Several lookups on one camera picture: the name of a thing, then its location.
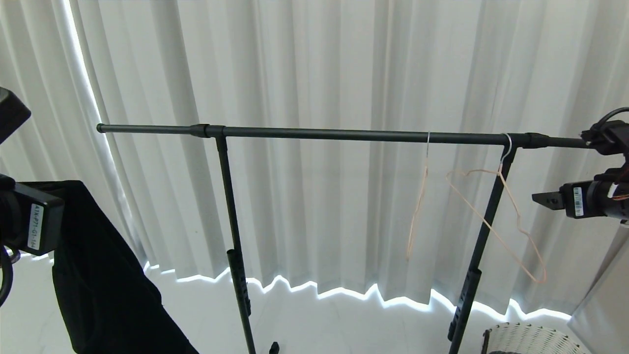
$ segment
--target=vertical pole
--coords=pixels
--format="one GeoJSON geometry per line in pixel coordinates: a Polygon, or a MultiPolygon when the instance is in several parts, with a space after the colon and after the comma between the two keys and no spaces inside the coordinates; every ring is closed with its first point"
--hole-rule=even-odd
{"type": "MultiPolygon", "coordinates": [[[[504,158],[502,169],[504,179],[507,179],[507,175],[509,175],[509,170],[511,169],[511,163],[515,157],[516,150],[517,148],[514,147],[511,153],[504,158]]],[[[509,146],[505,146],[503,155],[508,152],[509,146]]],[[[503,189],[503,182],[500,180],[499,176],[496,176],[494,186],[491,190],[491,195],[489,196],[489,203],[487,204],[487,209],[485,210],[485,220],[487,220],[489,225],[492,225],[494,222],[496,212],[498,211],[498,204],[500,203],[500,198],[503,194],[503,189]]],[[[465,327],[467,326],[467,320],[472,310],[472,303],[474,302],[474,297],[476,296],[478,284],[481,281],[482,272],[478,269],[478,267],[481,264],[482,253],[485,250],[488,237],[489,228],[485,225],[485,223],[482,223],[481,230],[479,231],[478,238],[476,239],[476,245],[474,246],[474,252],[472,253],[472,259],[470,260],[470,265],[467,269],[467,275],[465,277],[463,289],[461,290],[457,310],[454,313],[452,322],[450,323],[448,339],[452,342],[452,344],[450,345],[450,351],[448,354],[458,354],[459,348],[461,347],[463,334],[465,333],[465,327]]]]}
{"type": "Polygon", "coordinates": [[[227,212],[230,217],[231,239],[234,243],[234,249],[227,251],[227,258],[230,264],[234,291],[236,292],[240,320],[242,321],[242,327],[245,332],[245,340],[247,341],[247,349],[249,354],[255,354],[253,333],[251,330],[251,323],[249,322],[251,304],[247,295],[247,278],[245,276],[242,247],[240,245],[238,219],[236,218],[236,201],[234,200],[234,190],[231,185],[230,161],[227,155],[227,139],[225,136],[221,135],[216,137],[216,148],[218,149],[218,158],[221,162],[221,174],[223,175],[223,187],[225,188],[227,212]]]}

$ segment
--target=hanger hook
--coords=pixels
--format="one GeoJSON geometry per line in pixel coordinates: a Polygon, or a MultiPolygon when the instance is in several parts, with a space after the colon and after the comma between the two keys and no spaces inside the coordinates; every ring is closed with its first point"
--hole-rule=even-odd
{"type": "Polygon", "coordinates": [[[426,158],[428,158],[428,149],[430,148],[430,132],[428,132],[428,138],[426,139],[426,158]]]}
{"type": "Polygon", "coordinates": [[[504,159],[509,156],[509,154],[511,154],[511,149],[513,148],[513,140],[511,140],[511,136],[509,135],[509,133],[503,133],[504,135],[507,136],[507,138],[509,138],[509,150],[507,150],[507,153],[505,155],[502,156],[502,158],[500,159],[500,164],[503,164],[504,159]]]}

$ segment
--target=white curtain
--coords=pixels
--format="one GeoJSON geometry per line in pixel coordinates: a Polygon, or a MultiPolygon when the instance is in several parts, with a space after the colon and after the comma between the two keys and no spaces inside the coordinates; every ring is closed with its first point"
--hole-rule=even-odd
{"type": "MultiPolygon", "coordinates": [[[[11,148],[31,143],[48,154],[41,161],[37,154],[18,157],[3,144],[0,167],[24,178],[64,178],[71,170],[51,151],[65,149],[59,159],[76,161],[70,175],[99,193],[117,226],[129,220],[125,237],[138,243],[136,253],[178,277],[215,277],[227,267],[231,237],[214,142],[111,134],[112,167],[104,144],[95,143],[102,139],[94,135],[95,120],[577,137],[629,101],[626,1],[69,2],[71,25],[60,20],[70,12],[59,11],[61,0],[1,2],[10,60],[2,59],[0,84],[18,88],[42,136],[27,140],[24,128],[11,148]],[[53,23],[45,27],[42,18],[53,23]],[[59,29],[65,26],[76,27],[89,79],[73,76],[78,64],[67,43],[63,50],[44,43],[48,37],[65,43],[59,29]],[[68,82],[59,91],[53,78],[64,72],[68,82]],[[30,76],[47,84],[26,84],[30,76]],[[86,92],[93,92],[97,119],[84,108],[86,92]],[[51,110],[54,95],[69,102],[51,110]],[[59,138],[43,140],[50,134],[59,138]],[[25,159],[30,170],[14,173],[25,159]],[[42,166],[57,174],[35,174],[42,166]],[[104,177],[105,169],[115,173],[104,177]],[[118,187],[121,198],[113,196],[118,187]]],[[[263,285],[276,275],[293,286],[313,280],[320,292],[365,292],[378,283],[385,300],[418,302],[435,288],[456,302],[481,222],[444,176],[451,169],[496,169],[500,147],[430,146],[426,200],[407,262],[425,145],[228,143],[249,277],[263,285]]],[[[477,300],[499,312],[514,298],[526,312],[571,313],[610,250],[617,220],[567,219],[530,195],[621,162],[591,151],[518,152],[509,185],[545,258],[548,282],[532,283],[491,236],[477,300]]],[[[454,183],[484,210],[491,175],[454,183]]],[[[539,275],[506,196],[494,225],[539,275]]]]}

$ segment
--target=laundry basket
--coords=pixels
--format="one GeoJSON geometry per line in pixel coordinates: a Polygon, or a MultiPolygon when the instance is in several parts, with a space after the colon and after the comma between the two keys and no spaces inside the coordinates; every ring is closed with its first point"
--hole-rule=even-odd
{"type": "Polygon", "coordinates": [[[584,354],[564,333],[532,324],[502,323],[483,336],[482,354],[584,354]]]}

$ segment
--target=black clothes rack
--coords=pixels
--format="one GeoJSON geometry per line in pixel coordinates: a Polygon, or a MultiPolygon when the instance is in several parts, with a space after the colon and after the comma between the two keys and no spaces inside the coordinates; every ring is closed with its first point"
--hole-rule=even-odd
{"type": "MultiPolygon", "coordinates": [[[[427,142],[430,136],[432,144],[469,144],[469,145],[495,145],[503,146],[502,175],[506,179],[511,169],[511,164],[518,148],[539,149],[543,147],[571,147],[588,149],[589,147],[581,139],[568,139],[549,137],[538,133],[514,133],[514,134],[468,134],[468,133],[428,133],[428,132],[393,132],[375,130],[339,130],[339,129],[300,129],[300,128],[250,128],[250,127],[226,127],[223,125],[196,124],[190,126],[164,126],[164,125],[105,125],[99,124],[96,129],[100,133],[146,133],[146,134],[179,134],[193,135],[202,138],[216,139],[216,148],[221,164],[223,186],[229,213],[233,249],[227,252],[231,268],[234,290],[240,311],[245,339],[249,354],[256,354],[253,344],[253,333],[249,323],[251,315],[251,302],[247,294],[247,281],[243,263],[242,248],[240,246],[240,234],[238,233],[238,220],[236,217],[236,203],[234,201],[233,187],[231,185],[230,164],[227,155],[227,137],[258,137],[278,139],[318,139],[318,140],[361,140],[381,142],[427,142]]],[[[491,225],[498,203],[503,193],[503,184],[497,176],[489,196],[489,203],[485,211],[485,219],[491,225]]],[[[472,303],[476,296],[476,290],[481,280],[482,253],[489,236],[489,228],[481,225],[472,259],[467,270],[465,281],[457,304],[454,318],[448,329],[448,339],[451,342],[449,354],[458,354],[467,326],[467,320],[472,309],[472,303]]],[[[279,353],[279,345],[273,343],[270,354],[279,353]]]]}

